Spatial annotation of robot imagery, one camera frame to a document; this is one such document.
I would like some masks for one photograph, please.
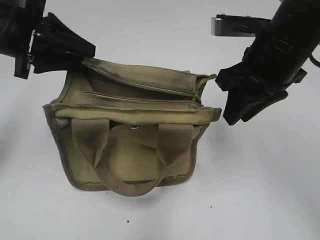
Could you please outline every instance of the olive green bag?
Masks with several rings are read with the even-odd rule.
[[[201,95],[215,75],[86,59],[44,111],[70,183],[141,196],[188,180],[220,108]]]

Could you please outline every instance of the black mount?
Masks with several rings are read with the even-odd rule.
[[[15,58],[14,76],[72,70],[96,47],[66,27],[53,13],[43,17],[46,0],[0,0],[0,54]]]
[[[223,14],[212,19],[216,36],[256,37],[242,62],[216,78],[228,91],[223,117],[229,125],[284,100],[286,89],[307,75],[301,67],[320,42],[319,12],[319,0],[284,0],[272,20]]]

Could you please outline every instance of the fabric strap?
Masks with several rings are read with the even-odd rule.
[[[192,124],[158,125],[156,154],[164,167],[157,179],[140,184],[129,184],[119,180],[112,173],[108,159],[102,159],[103,151],[108,144],[108,119],[72,119],[71,129],[75,144],[93,167],[102,184],[120,195],[137,197],[154,189],[171,168],[189,152],[194,127]]]

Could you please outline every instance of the zipper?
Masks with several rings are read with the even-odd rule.
[[[196,109],[200,108],[202,105],[196,101],[191,100],[158,100],[158,99],[145,99],[145,98],[135,98],[135,97],[123,97],[115,95],[104,95],[97,92],[85,91],[83,94],[88,97],[94,97],[95,99],[101,99],[103,105],[113,105],[123,107],[123,104],[129,104],[127,107],[150,105],[152,108],[168,108],[168,109]]]

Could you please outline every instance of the white surface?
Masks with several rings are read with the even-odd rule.
[[[99,59],[211,74],[238,63],[253,41],[211,36],[211,17],[271,18],[278,6],[47,0],[46,10],[96,44]],[[309,62],[308,76],[285,101],[248,123],[212,124],[191,180],[137,198],[69,184],[42,110],[60,93],[65,72],[22,80],[13,77],[13,59],[1,55],[0,63],[1,240],[320,239],[320,82]],[[224,108],[226,99],[208,84],[205,105]]]

